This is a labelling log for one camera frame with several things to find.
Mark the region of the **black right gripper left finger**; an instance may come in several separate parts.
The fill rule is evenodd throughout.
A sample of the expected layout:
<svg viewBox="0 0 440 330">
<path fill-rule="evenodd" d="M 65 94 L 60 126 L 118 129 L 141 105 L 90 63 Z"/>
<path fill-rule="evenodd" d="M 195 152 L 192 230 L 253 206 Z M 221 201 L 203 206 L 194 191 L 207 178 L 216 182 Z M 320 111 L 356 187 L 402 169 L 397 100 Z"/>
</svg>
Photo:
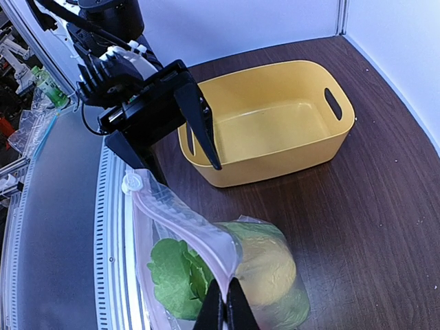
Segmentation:
<svg viewBox="0 0 440 330">
<path fill-rule="evenodd" d="M 212 280 L 193 330 L 222 330 L 227 328 L 224 320 L 224 302 L 216 280 Z"/>
</svg>

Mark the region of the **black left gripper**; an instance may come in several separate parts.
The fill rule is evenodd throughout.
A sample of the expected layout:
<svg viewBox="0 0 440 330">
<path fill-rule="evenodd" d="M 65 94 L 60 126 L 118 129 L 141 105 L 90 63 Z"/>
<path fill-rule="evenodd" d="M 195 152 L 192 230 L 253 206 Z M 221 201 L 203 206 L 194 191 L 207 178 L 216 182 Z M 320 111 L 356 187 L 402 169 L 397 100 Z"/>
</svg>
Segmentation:
<svg viewBox="0 0 440 330">
<path fill-rule="evenodd" d="M 101 56 L 112 45 L 128 49 L 129 41 L 150 48 L 143 35 L 144 21 L 137 1 L 79 1 L 78 6 L 74 43 L 81 43 L 94 55 Z M 222 169 L 212 109 L 181 60 L 163 66 L 128 101 L 103 109 L 98 123 L 99 132 L 106 135 L 105 146 L 131 168 L 149 169 L 159 183 L 168 185 L 154 150 L 145 146 L 184 123 L 191 127 L 213 168 Z"/>
</svg>

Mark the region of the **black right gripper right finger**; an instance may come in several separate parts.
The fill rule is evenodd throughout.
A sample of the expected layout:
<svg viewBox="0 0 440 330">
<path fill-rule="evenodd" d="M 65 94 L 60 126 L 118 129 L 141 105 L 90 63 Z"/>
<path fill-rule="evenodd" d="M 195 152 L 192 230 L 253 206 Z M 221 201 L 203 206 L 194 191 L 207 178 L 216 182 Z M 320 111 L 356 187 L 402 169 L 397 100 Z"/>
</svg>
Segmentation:
<svg viewBox="0 0 440 330">
<path fill-rule="evenodd" d="M 233 278 L 229 284 L 225 305 L 228 329 L 260 330 L 237 278 Z"/>
</svg>

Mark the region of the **dark green carrot leaves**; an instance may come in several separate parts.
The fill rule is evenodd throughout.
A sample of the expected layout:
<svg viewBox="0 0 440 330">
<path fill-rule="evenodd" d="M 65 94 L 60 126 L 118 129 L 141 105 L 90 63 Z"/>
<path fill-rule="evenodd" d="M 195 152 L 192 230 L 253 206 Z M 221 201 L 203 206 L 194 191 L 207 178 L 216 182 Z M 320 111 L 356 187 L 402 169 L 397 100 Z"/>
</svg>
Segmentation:
<svg viewBox="0 0 440 330">
<path fill-rule="evenodd" d="M 155 298 L 174 317 L 196 320 L 214 279 L 210 268 L 187 242 L 161 239 L 147 264 Z"/>
</svg>

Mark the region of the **yellow toy lemon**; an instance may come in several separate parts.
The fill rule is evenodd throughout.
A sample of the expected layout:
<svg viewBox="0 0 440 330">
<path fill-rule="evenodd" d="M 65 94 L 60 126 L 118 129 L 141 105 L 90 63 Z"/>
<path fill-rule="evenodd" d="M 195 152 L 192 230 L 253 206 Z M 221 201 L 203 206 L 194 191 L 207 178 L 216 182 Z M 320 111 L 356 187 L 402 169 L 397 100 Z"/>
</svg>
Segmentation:
<svg viewBox="0 0 440 330">
<path fill-rule="evenodd" d="M 287 294 L 296 279 L 296 264 L 278 239 L 249 238 L 241 242 L 242 261 L 236 270 L 251 306 L 271 305 Z"/>
</svg>

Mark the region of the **clear zip top bag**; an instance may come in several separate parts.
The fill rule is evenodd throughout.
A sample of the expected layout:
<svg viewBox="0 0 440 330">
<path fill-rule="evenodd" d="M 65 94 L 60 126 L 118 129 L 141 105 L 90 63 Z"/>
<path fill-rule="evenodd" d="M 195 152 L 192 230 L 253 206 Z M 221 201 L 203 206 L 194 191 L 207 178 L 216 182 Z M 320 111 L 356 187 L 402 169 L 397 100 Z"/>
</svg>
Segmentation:
<svg viewBox="0 0 440 330">
<path fill-rule="evenodd" d="M 128 170 L 136 275 L 152 329 L 192 329 L 212 281 L 237 279 L 260 329 L 296 329 L 309 315 L 307 291 L 285 235 L 247 216 L 211 223 L 151 171 Z"/>
</svg>

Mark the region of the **green toy cabbage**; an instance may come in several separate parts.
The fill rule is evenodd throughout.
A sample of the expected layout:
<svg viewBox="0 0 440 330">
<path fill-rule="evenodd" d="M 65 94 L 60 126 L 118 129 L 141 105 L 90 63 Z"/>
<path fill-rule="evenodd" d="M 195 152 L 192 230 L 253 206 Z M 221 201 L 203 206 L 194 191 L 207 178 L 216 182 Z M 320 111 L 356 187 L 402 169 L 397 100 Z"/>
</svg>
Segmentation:
<svg viewBox="0 0 440 330">
<path fill-rule="evenodd" d="M 261 329 L 296 329 L 307 319 L 310 302 L 304 287 L 292 287 L 280 300 L 251 309 Z"/>
</svg>

